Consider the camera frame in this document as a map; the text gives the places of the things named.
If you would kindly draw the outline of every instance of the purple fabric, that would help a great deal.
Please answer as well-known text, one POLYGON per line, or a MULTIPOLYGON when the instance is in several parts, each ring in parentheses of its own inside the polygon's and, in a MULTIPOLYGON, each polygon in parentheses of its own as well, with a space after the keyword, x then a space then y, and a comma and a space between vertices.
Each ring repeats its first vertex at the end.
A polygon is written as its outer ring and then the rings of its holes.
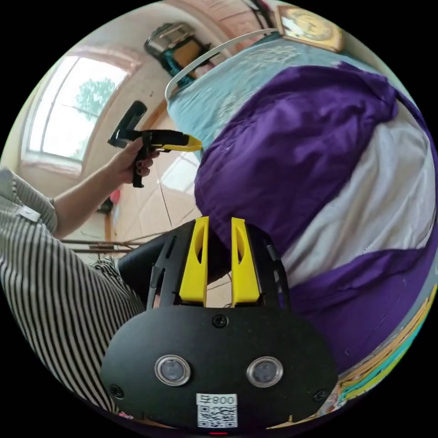
MULTIPOLYGON (((373 129, 416 107, 386 78, 350 65, 293 67, 256 93, 203 156, 195 197, 229 247, 230 218, 269 233, 281 254, 350 178, 373 129)), ((326 337, 341 373, 381 342, 414 304, 436 248, 357 257, 290 290, 292 308, 326 337)))
POLYGON ((396 91, 381 76, 287 68, 205 152, 196 204, 228 247, 234 216, 267 232, 284 253, 339 194, 374 128, 396 114, 396 91))

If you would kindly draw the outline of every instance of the circular lens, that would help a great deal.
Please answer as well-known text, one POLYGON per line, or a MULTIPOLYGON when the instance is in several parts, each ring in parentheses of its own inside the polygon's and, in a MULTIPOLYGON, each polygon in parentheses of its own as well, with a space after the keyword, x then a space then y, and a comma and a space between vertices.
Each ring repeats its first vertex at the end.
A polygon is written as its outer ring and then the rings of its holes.
POLYGON ((155 363, 155 375, 166 385, 181 386, 190 378, 190 366, 182 357, 162 356, 155 363))
POLYGON ((268 388, 280 381, 283 365, 274 357, 264 356, 254 360, 246 370, 251 384, 258 388, 268 388))

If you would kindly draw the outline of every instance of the floor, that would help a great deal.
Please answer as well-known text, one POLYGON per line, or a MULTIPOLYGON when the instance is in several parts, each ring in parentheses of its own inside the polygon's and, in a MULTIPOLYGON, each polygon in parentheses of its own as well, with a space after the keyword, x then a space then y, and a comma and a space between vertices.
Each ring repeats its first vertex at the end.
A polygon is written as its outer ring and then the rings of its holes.
MULTIPOLYGON (((164 114, 154 129, 174 129, 170 117, 164 114)), ((161 154, 143 178, 144 188, 125 185, 120 201, 113 211, 111 232, 115 241, 153 239, 201 214, 193 196, 198 161, 192 153, 161 154)), ((207 306, 223 307, 231 302, 231 283, 228 276, 208 287, 207 306)))

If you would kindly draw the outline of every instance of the handheld tool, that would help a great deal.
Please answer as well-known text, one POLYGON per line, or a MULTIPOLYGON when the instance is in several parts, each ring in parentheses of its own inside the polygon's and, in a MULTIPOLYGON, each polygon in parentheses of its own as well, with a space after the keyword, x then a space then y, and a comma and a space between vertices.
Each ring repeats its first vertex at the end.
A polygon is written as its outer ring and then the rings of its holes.
POLYGON ((159 152, 181 151, 195 152, 202 149, 202 142, 196 138, 173 130, 144 130, 137 131, 135 127, 146 114, 147 108, 144 103, 136 100, 113 132, 108 140, 112 146, 124 148, 129 141, 142 138, 143 147, 139 150, 132 168, 132 185, 136 188, 144 187, 142 177, 137 173, 137 162, 144 160, 152 151, 159 152))

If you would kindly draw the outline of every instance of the striped shirt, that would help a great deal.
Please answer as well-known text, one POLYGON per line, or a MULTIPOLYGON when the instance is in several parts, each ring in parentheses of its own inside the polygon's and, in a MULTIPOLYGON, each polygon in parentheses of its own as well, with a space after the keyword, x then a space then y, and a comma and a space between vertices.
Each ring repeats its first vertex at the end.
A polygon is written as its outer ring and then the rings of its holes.
POLYGON ((99 378, 102 358, 115 332, 144 307, 115 259, 87 265, 53 237, 56 227, 53 200, 0 169, 0 282, 10 309, 62 384, 117 413, 99 378))

